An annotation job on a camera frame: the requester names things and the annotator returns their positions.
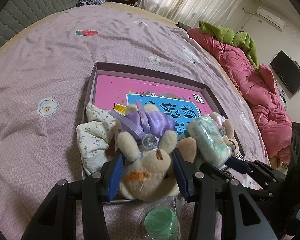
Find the pink red comforter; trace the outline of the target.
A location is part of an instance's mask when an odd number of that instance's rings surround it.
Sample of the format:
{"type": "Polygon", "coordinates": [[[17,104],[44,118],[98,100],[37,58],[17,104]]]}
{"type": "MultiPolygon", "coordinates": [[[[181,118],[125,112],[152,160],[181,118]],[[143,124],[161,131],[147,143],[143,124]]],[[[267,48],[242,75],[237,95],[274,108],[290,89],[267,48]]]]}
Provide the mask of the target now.
{"type": "Polygon", "coordinates": [[[189,29],[187,33],[214,56],[246,100],[269,159],[276,158],[288,165],[291,159],[292,121],[283,107],[269,66],[260,63],[259,70],[255,70],[240,48],[217,41],[199,28],[189,29]]]}

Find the dark floral fabric bundle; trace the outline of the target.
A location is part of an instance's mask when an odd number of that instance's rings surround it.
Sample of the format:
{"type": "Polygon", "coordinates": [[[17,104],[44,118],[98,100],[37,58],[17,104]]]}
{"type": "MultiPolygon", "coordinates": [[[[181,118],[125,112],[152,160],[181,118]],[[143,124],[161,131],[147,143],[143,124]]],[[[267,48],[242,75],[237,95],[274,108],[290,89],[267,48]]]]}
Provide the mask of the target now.
{"type": "Polygon", "coordinates": [[[81,7],[84,5],[102,5],[106,0],[78,0],[76,6],[81,7]]]}

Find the yellow wet wipes pack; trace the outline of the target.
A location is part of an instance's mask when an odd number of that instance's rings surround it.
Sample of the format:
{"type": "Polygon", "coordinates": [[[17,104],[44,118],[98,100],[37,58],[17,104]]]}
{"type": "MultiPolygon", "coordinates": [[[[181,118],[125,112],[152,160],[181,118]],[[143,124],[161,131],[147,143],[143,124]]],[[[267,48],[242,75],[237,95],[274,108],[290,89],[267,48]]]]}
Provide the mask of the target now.
{"type": "Polygon", "coordinates": [[[126,114],[127,106],[121,105],[121,104],[115,104],[113,109],[109,112],[111,115],[113,115],[114,112],[125,115],[126,114]]]}

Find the green sponge in plastic bag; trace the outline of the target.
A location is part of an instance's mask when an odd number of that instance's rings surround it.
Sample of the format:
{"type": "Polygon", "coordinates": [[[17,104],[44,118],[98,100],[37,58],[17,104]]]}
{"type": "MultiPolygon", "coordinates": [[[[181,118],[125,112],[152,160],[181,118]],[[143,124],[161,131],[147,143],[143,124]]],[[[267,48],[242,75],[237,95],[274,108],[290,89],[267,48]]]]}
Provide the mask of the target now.
{"type": "Polygon", "coordinates": [[[181,239],[179,200],[167,197],[148,203],[143,210],[143,239],[181,239]]]}

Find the plush bunny pink dress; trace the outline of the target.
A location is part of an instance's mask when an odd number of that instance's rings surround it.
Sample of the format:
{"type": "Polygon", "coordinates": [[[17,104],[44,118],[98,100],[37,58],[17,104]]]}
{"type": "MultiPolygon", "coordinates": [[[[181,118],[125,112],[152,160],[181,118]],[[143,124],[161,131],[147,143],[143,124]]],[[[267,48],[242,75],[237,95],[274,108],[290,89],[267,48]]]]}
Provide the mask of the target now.
{"type": "Polygon", "coordinates": [[[232,149],[232,156],[237,157],[239,154],[239,145],[235,139],[235,130],[231,121],[216,112],[212,112],[210,117],[217,124],[225,144],[232,149]]]}

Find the black flat television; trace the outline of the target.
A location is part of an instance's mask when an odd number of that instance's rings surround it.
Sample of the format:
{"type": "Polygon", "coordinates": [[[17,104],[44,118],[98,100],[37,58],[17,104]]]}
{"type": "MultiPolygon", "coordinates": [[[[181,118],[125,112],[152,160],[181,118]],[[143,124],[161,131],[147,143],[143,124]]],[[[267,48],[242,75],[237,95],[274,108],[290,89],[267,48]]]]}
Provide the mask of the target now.
{"type": "Polygon", "coordinates": [[[292,95],[300,89],[300,66],[280,50],[270,66],[292,95]]]}

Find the pink and blue book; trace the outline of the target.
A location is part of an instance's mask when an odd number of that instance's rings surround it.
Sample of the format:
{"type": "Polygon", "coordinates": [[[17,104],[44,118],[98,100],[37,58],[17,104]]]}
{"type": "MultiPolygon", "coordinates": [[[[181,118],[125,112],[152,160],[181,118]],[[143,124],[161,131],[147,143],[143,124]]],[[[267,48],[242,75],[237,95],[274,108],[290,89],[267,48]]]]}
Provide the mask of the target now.
{"type": "Polygon", "coordinates": [[[116,103],[127,106],[136,101],[156,105],[175,121],[177,134],[183,133],[192,119],[214,112],[201,92],[127,77],[97,76],[93,97],[96,107],[111,110],[116,103]]]}

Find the lilac patterned bed quilt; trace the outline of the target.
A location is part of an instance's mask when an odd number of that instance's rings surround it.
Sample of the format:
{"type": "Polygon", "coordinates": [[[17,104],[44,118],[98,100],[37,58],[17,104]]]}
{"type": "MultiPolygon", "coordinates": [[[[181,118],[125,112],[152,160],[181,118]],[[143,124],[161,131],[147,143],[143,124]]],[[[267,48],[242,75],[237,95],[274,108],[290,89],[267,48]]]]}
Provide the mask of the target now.
{"type": "Polygon", "coordinates": [[[91,6],[48,16],[0,48],[0,230],[20,239],[53,185],[80,180],[76,127],[95,63],[152,69],[208,85],[250,160],[268,163],[253,114],[187,32],[91,6]]]}

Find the green flower tissue pack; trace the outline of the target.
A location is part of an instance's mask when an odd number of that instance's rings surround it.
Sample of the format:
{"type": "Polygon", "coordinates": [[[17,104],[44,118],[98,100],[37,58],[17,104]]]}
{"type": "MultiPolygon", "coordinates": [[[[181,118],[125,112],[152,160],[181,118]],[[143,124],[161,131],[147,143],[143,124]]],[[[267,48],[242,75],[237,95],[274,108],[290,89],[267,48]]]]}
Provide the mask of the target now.
{"type": "Polygon", "coordinates": [[[185,138],[189,138],[190,137],[190,134],[188,133],[187,130],[185,130],[183,133],[179,134],[178,135],[178,141],[181,141],[185,138]]]}

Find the green garment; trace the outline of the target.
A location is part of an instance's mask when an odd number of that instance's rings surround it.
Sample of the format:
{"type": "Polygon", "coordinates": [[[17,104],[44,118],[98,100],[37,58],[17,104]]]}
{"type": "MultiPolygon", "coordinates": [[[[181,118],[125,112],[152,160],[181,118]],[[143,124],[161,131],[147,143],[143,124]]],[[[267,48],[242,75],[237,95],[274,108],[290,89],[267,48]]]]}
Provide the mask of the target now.
{"type": "Polygon", "coordinates": [[[246,31],[235,33],[232,29],[204,21],[199,21],[199,28],[202,33],[212,35],[219,42],[240,48],[254,69],[259,70],[256,43],[246,31]]]}

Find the brown makeup sponge egg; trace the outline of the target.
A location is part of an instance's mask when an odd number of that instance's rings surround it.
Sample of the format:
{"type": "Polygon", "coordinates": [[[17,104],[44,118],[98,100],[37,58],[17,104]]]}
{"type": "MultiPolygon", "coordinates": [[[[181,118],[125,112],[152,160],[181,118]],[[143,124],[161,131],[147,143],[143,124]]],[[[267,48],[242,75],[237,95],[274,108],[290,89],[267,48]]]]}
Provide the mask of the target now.
{"type": "Polygon", "coordinates": [[[184,138],[180,140],[176,148],[181,152],[183,159],[192,163],[197,154],[197,143],[192,137],[184,138]]]}

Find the floral white scrunchie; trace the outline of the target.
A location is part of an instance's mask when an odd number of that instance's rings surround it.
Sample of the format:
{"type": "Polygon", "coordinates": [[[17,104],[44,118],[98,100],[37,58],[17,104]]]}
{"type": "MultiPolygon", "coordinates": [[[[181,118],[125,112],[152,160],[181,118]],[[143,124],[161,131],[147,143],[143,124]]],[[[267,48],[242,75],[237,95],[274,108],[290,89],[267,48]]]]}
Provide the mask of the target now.
{"type": "Polygon", "coordinates": [[[90,175],[100,171],[106,162],[112,161],[113,154],[108,154],[107,150],[119,133],[121,124],[107,110],[92,103],[87,104],[85,113],[88,122],[78,125],[76,133],[83,170],[90,175]]]}

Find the white wall air conditioner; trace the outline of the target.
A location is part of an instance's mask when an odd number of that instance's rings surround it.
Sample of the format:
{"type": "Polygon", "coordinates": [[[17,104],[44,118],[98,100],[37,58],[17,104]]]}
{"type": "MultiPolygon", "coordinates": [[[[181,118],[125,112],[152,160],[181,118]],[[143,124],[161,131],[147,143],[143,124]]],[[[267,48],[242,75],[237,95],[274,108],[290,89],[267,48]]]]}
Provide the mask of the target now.
{"type": "Polygon", "coordinates": [[[257,9],[257,15],[261,18],[267,20],[270,24],[272,24],[279,31],[284,32],[286,28],[286,23],[281,18],[277,17],[273,13],[267,11],[266,9],[259,7],[257,9]]]}

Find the plush bunny purple dress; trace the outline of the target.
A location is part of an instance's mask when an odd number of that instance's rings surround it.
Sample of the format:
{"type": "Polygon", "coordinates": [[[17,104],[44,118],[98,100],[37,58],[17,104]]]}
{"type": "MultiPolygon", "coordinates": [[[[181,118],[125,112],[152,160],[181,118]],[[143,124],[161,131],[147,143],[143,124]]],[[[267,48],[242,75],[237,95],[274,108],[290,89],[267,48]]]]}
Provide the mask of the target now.
{"type": "Polygon", "coordinates": [[[179,194],[171,153],[177,145],[175,121],[154,104],[137,101],[125,114],[111,110],[121,124],[117,147],[126,160],[119,185],[120,193],[130,200],[154,202],[179,194]]]}

